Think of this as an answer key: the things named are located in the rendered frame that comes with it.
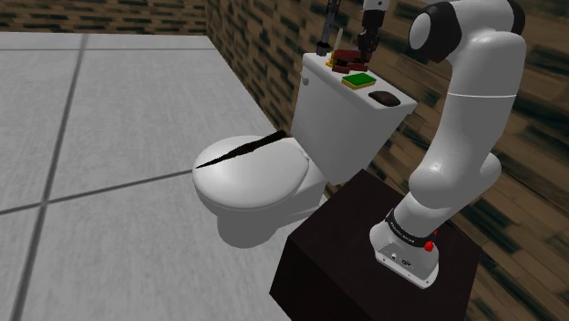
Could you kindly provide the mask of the dark grey long tool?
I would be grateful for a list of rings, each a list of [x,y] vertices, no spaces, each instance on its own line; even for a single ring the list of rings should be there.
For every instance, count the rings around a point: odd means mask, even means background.
[[[335,21],[336,14],[339,11],[341,5],[341,0],[328,0],[326,5],[326,19],[323,26],[322,35],[320,40],[316,43],[316,54],[320,57],[325,57],[326,54],[331,50],[329,45],[329,38],[331,34],[331,28]]]

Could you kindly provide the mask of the dark red blocky object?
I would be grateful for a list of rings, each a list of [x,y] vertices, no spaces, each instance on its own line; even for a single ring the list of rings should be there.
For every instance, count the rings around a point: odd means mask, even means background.
[[[348,74],[350,71],[367,72],[367,63],[371,53],[362,55],[359,50],[338,49],[332,54],[332,70]]]

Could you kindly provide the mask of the green and yellow sponge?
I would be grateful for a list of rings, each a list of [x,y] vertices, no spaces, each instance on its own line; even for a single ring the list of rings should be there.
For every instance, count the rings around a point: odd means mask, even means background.
[[[375,78],[364,72],[344,76],[341,79],[342,84],[353,90],[374,86],[376,82]]]

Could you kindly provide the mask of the dark brown oval soap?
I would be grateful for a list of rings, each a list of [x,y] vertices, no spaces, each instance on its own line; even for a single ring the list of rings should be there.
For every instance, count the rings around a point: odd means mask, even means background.
[[[400,104],[400,100],[395,95],[387,91],[372,91],[368,96],[386,107],[396,107]]]

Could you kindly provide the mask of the white toilet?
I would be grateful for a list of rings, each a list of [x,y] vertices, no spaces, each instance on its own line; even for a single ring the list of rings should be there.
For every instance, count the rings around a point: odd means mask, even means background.
[[[289,133],[230,137],[195,160],[195,191],[216,216],[227,244],[255,247],[311,215],[326,185],[344,183],[364,170],[418,105],[377,75],[374,86],[353,90],[326,61],[304,54]],[[392,93],[400,104],[379,104],[368,96],[376,90]]]

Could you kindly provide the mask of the dark robot stand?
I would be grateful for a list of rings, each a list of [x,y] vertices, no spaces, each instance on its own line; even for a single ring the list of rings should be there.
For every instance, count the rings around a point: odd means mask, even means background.
[[[481,248],[443,224],[420,289],[377,262],[370,228],[402,196],[360,171],[287,238],[270,294],[292,321],[464,321]]]

